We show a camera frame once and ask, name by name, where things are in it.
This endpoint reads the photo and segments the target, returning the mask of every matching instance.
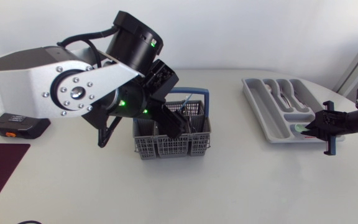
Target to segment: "dishwasher cutlery basket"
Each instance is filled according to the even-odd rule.
[[[201,100],[165,103],[170,111],[180,110],[187,120],[185,133],[176,139],[170,139],[153,120],[134,119],[135,152],[139,153],[141,159],[203,156],[210,147],[209,91],[202,88],[175,87],[170,93],[202,94],[204,103]]]

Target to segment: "black cable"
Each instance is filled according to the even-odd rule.
[[[109,141],[109,139],[111,137],[112,132],[117,127],[117,125],[121,119],[122,119],[122,117],[116,117],[114,119],[114,121],[112,121],[112,123],[110,124],[109,128],[107,128],[107,126],[105,125],[105,127],[98,130],[99,131],[99,141],[98,141],[99,147],[106,146],[107,142]]]
[[[94,57],[96,59],[96,64],[98,65],[98,68],[101,68],[102,67],[102,61],[100,59],[100,54],[99,54],[98,50],[96,49],[96,47],[94,46],[94,44],[90,40],[82,40],[82,41],[87,43],[91,47],[91,49],[92,49],[92,51],[94,53]]]
[[[79,35],[75,35],[72,37],[68,37],[65,40],[63,40],[62,42],[57,42],[57,45],[65,48],[67,45],[74,43],[76,41],[93,40],[93,39],[98,39],[98,38],[102,38],[102,37],[108,37],[110,35],[115,34],[118,30],[119,30],[118,27],[113,26],[112,28],[105,30],[105,31],[101,31],[101,32],[95,32],[95,33],[89,33],[89,34],[79,34]]]

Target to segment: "blue basket handle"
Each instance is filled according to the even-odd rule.
[[[209,91],[204,88],[195,87],[173,87],[170,93],[192,93],[204,95],[205,112],[204,115],[207,118],[209,115]]]

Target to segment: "white wall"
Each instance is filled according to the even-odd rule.
[[[358,52],[358,0],[0,0],[0,55],[104,30],[118,10],[162,37],[173,68],[257,68],[332,88]]]

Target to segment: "white table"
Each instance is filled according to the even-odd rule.
[[[178,70],[177,86],[210,91],[204,157],[142,161],[132,120],[108,145],[82,118],[52,119],[0,193],[0,223],[358,223],[358,134],[324,143],[270,144],[242,92],[252,70]],[[336,110],[354,103],[307,82]]]

